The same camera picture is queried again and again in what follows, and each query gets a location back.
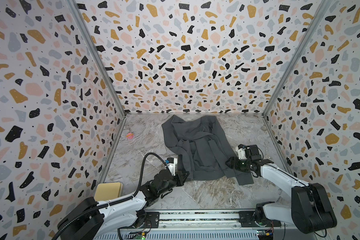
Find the dark gray garment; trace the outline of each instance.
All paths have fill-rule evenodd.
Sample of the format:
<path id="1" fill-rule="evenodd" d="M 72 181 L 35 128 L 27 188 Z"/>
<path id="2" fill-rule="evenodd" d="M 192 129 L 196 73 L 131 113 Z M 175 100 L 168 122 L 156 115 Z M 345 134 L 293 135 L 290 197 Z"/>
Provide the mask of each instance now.
<path id="1" fill-rule="evenodd" d="M 239 185 L 253 183 L 251 173 L 228 168 L 225 162 L 235 155 L 215 116 L 185 122 L 173 115 L 162 124 L 165 146 L 182 155 L 178 169 L 190 172 L 190 180 L 236 177 Z"/>

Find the folded fabric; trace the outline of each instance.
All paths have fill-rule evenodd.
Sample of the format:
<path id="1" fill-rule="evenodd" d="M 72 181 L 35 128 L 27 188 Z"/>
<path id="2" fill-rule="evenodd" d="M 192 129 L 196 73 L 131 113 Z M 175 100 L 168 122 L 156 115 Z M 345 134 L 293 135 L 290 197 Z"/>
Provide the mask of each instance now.
<path id="1" fill-rule="evenodd" d="M 225 162 L 235 155 L 215 116 L 185 122 L 173 115 L 162 124 L 164 143 L 181 155 L 178 169 L 190 172 L 190 180 L 216 180 L 224 175 L 236 177 L 239 185 L 253 183 L 251 173 L 228 168 Z"/>

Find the marble floor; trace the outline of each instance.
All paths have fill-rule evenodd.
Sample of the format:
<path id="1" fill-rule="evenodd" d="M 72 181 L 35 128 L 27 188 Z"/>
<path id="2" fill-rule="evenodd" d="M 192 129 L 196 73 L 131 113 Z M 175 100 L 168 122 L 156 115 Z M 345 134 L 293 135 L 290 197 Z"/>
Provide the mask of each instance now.
<path id="1" fill-rule="evenodd" d="M 200 114 L 179 115 L 185 121 L 201 117 Z M 165 145 L 161 124 L 171 115 L 138 114 L 127 115 L 126 123 L 110 164 L 106 182 L 122 182 L 123 195 L 136 190 L 140 166 L 144 155 L 155 152 L 163 159 L 175 157 Z M 266 130 L 260 115 L 216 115 L 224 129 L 228 142 L 235 148 L 239 144 L 257 144 L 264 157 L 282 167 L 281 159 Z M 128 139 L 128 133 L 134 137 Z M 145 162 L 143 181 L 154 179 L 163 165 L 154 156 Z M 275 201 L 288 205 L 288 196 L 277 186 L 261 177 L 254 178 L 254 184 L 238 185 L 236 178 L 223 177 L 212 181 L 186 182 L 175 187 L 173 192 L 159 199 L 149 209 L 251 209 L 257 203 Z"/>

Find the terrazzo wallpaper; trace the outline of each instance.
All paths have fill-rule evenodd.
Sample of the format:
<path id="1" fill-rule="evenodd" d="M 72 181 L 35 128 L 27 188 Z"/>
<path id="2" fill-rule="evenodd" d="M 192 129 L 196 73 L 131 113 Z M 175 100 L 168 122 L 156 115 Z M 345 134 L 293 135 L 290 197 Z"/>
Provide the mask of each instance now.
<path id="1" fill-rule="evenodd" d="M 259 113 L 320 0 L 77 0 L 127 113 Z"/>
<path id="2" fill-rule="evenodd" d="M 50 239 L 93 194 L 119 119 L 63 1 L 0 1 L 0 240 Z"/>
<path id="3" fill-rule="evenodd" d="M 293 174 L 326 188 L 331 238 L 360 240 L 360 1 L 333 1 L 266 119 Z"/>

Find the terrazzo wall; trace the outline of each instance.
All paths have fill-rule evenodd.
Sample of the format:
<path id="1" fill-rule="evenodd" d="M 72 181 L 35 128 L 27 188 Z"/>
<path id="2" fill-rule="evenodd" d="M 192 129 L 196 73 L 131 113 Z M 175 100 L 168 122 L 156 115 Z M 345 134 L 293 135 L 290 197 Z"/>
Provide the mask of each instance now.
<path id="1" fill-rule="evenodd" d="M 266 117 L 294 175 L 322 184 L 332 239 L 360 239 L 360 1 L 333 1 Z"/>
<path id="2" fill-rule="evenodd" d="M 320 2 L 77 5 L 127 113 L 259 113 Z"/>
<path id="3" fill-rule="evenodd" d="M 0 1 L 0 240 L 50 239 L 119 124 L 63 1 Z"/>

